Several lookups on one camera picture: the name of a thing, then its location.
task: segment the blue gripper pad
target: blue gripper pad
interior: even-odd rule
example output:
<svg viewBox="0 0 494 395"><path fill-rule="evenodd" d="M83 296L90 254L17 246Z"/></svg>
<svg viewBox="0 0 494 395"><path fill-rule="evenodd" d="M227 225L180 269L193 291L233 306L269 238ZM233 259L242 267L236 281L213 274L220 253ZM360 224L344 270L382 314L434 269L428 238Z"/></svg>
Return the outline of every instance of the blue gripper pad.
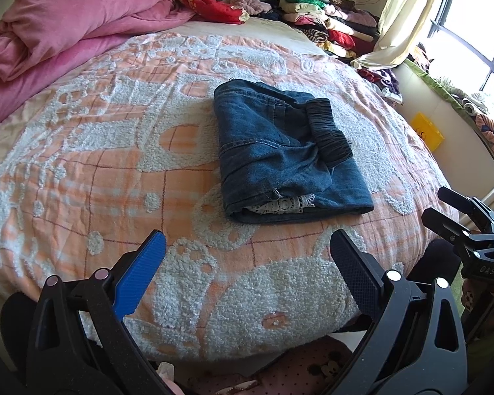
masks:
<svg viewBox="0 0 494 395"><path fill-rule="evenodd" d="M373 255L359 251L342 229L332 234L329 249L359 310L373 320L378 319L384 287L380 264Z"/></svg>
<svg viewBox="0 0 494 395"><path fill-rule="evenodd" d="M135 312L165 253L165 235L155 230L139 247L137 257L115 287L113 310L119 320Z"/></svg>

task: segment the elastic cuff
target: elastic cuff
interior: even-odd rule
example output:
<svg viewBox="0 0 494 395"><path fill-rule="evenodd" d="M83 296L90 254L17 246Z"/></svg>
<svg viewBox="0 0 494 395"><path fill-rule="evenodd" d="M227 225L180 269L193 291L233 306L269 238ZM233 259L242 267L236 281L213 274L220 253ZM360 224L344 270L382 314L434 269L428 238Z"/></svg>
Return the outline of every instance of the elastic cuff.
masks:
<svg viewBox="0 0 494 395"><path fill-rule="evenodd" d="M329 100L326 98L311 99L305 105L309 127L315 137L320 156L328 168L332 169L351 158L353 152L343 132L337 129L333 121Z"/></svg>

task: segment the green folded cloth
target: green folded cloth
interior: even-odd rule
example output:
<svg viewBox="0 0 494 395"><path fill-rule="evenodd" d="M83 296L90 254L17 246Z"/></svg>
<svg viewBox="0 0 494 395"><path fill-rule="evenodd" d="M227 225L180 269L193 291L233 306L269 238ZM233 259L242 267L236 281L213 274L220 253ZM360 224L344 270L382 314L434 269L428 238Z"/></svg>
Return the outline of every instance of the green folded cloth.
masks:
<svg viewBox="0 0 494 395"><path fill-rule="evenodd" d="M325 4L322 1L319 0L286 0L289 3L307 3L307 4L314 4L323 9L325 7Z"/></svg>

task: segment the orange plaid blanket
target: orange plaid blanket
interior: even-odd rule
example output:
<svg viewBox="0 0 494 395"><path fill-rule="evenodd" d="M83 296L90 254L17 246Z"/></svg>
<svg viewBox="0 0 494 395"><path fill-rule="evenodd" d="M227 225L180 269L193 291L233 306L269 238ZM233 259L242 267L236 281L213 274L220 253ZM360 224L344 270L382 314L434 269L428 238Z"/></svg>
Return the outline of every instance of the orange plaid blanket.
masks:
<svg viewBox="0 0 494 395"><path fill-rule="evenodd" d="M330 99L375 210L294 225L226 220L212 98L232 77ZM36 299L51 274L89 277L159 228L166 258L125 319L156 359L244 357L332 332L357 310L329 256L335 229L407 274L433 239L423 210L458 217L437 199L447 182L417 134L327 56L242 37L150 34L25 105L38 114L0 165L0 293Z"/></svg>

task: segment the denim pants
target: denim pants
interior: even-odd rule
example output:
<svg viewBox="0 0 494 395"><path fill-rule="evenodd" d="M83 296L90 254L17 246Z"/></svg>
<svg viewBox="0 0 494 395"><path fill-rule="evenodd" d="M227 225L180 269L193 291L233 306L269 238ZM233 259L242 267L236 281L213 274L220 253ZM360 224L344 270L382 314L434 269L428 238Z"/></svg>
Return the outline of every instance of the denim pants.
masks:
<svg viewBox="0 0 494 395"><path fill-rule="evenodd" d="M244 223L306 222L373 210L325 98L231 80L214 91L223 207Z"/></svg>

